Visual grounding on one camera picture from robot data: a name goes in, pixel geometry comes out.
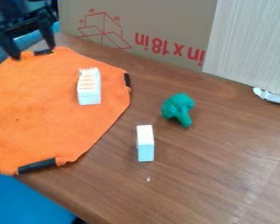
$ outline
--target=cardboard box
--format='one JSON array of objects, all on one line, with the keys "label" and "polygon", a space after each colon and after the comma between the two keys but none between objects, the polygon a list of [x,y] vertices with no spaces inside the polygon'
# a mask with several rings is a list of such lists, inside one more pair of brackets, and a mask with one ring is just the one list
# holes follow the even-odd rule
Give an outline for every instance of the cardboard box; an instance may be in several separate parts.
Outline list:
[{"label": "cardboard box", "polygon": [[201,71],[216,0],[63,0],[65,33]]}]

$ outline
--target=broccoli floret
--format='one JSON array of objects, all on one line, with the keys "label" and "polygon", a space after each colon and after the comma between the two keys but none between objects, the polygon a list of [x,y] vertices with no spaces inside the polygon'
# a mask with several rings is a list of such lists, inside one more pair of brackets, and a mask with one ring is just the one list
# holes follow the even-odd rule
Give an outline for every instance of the broccoli floret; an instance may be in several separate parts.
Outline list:
[{"label": "broccoli floret", "polygon": [[165,119],[177,118],[180,124],[187,128],[192,124],[189,110],[194,107],[194,100],[187,94],[174,94],[162,106],[162,115]]}]

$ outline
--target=wood grain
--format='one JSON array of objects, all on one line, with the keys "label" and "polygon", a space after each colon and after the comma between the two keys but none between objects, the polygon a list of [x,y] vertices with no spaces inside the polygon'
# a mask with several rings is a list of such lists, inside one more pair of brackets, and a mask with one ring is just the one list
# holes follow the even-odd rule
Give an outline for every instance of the wood grain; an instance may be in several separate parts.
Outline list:
[{"label": "wood grain", "polygon": [[280,95],[280,0],[218,0],[203,71]]},{"label": "wood grain", "polygon": [[[18,179],[91,223],[280,224],[280,105],[239,83],[64,35],[57,41],[125,69],[132,103],[76,163]],[[196,101],[189,129],[161,117],[163,100],[177,92]],[[152,163],[137,162],[138,124],[154,127]]]}]

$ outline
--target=printed line drawing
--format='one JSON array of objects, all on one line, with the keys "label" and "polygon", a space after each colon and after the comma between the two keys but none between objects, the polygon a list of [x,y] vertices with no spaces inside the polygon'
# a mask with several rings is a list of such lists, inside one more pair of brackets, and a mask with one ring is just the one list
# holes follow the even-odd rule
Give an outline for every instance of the printed line drawing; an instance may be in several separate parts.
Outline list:
[{"label": "printed line drawing", "polygon": [[115,49],[132,48],[123,38],[123,28],[116,22],[120,21],[119,17],[112,18],[106,12],[95,13],[94,9],[90,10],[92,14],[86,15],[79,21],[84,24],[77,28],[81,33],[79,39],[87,39]]}]

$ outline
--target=small white box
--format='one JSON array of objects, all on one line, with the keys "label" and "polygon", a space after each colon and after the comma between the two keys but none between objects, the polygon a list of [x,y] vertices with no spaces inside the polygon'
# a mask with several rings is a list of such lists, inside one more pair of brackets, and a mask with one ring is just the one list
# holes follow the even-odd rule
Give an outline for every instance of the small white box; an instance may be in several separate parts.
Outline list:
[{"label": "small white box", "polygon": [[77,94],[80,105],[101,103],[101,74],[97,67],[79,70]]},{"label": "small white box", "polygon": [[155,141],[151,125],[136,126],[136,147],[139,162],[150,162],[155,157]]}]

